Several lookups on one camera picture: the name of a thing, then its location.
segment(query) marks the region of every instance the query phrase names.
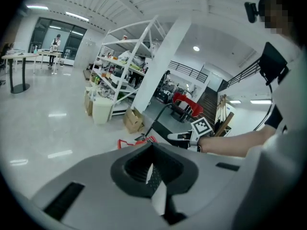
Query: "wooden stick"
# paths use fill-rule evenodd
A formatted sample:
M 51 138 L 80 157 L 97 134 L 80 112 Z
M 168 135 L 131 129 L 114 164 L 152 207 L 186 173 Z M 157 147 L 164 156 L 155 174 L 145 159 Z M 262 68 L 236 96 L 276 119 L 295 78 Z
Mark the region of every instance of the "wooden stick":
M 221 135 L 221 133 L 224 131 L 224 129 L 227 127 L 227 125 L 229 124 L 230 120 L 232 119 L 232 117 L 235 114 L 233 112 L 230 112 L 230 114 L 228 115 L 228 117 L 226 118 L 226 120 L 222 123 L 222 125 L 219 127 L 219 129 L 217 130 L 217 132 L 215 133 L 214 137 L 218 137 Z

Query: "storage box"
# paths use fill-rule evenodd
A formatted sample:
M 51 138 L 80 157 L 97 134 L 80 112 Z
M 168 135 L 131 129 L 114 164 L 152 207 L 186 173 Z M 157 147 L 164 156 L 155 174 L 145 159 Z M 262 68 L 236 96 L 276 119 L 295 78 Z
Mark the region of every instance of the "storage box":
M 118 86 L 118 84 L 115 84 L 113 81 L 111 82 L 111 85 L 115 88 L 115 89 L 117 89 L 117 86 Z M 120 89 L 121 90 L 125 90 L 127 88 L 127 86 L 126 85 L 124 85 L 124 83 L 121 85 L 121 87 L 120 87 Z
M 116 77 L 114 74 L 111 74 L 110 76 L 110 79 L 111 79 L 111 85 L 114 87 L 114 88 L 117 88 L 118 86 L 118 83 L 120 81 L 120 77 Z M 127 80 L 124 80 L 123 83 L 121 84 L 121 87 L 120 89 L 121 90 L 125 90 L 127 88 L 127 85 L 128 85 L 128 81 Z
M 90 99 L 90 96 L 89 96 L 89 89 L 86 88 L 85 89 L 85 92 L 84 92 L 84 107 L 85 107 L 85 110 L 87 112 L 87 114 L 89 116 L 92 116 L 92 112 L 93 112 L 93 102 L 91 101 Z
M 144 127 L 143 115 L 137 109 L 132 110 L 129 107 L 125 112 L 123 121 L 130 134 L 139 132 Z
M 113 75 L 115 76 L 115 77 L 121 77 L 121 75 L 123 74 L 123 71 L 122 70 L 117 70 L 117 71 L 114 71 L 113 72 Z

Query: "table leg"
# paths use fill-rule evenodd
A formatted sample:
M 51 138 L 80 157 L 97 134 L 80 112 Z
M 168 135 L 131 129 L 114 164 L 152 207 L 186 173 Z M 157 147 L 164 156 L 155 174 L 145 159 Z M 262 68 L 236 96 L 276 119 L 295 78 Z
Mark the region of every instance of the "table leg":
M 42 54 L 42 60 L 40 62 L 40 68 L 42 69 L 43 68 L 43 60 L 44 60 L 44 55 Z
M 34 59 L 34 68 L 33 68 L 33 73 L 35 73 L 35 67 L 36 67 L 36 57 Z
M 9 65 L 10 65 L 10 86 L 11 86 L 11 93 L 14 92 L 13 87 L 13 59 L 9 59 Z
M 54 65 L 54 67 L 53 67 L 53 73 L 52 74 L 57 74 L 56 73 L 56 68 L 57 68 L 57 61 L 55 60 L 55 65 Z
M 25 91 L 25 58 L 23 58 L 23 90 Z
M 28 83 L 25 83 L 25 58 L 23 58 L 23 83 L 13 86 L 13 77 L 12 77 L 12 61 L 10 61 L 10 84 L 11 84 L 11 93 L 18 94 L 26 91 L 30 88 Z

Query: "cardboard box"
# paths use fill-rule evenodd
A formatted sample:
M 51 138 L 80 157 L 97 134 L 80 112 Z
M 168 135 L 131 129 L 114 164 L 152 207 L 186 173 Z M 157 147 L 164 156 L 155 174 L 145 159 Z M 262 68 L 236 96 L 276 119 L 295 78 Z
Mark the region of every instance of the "cardboard box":
M 137 109 L 132 110 L 129 107 L 125 112 L 123 121 L 130 134 L 139 132 L 144 127 L 143 115 Z
M 84 107 L 85 107 L 85 110 L 86 110 L 87 114 L 89 116 L 92 116 L 92 113 L 93 113 L 93 102 L 90 99 L 89 90 L 88 89 L 86 89 L 85 93 L 84 93 Z

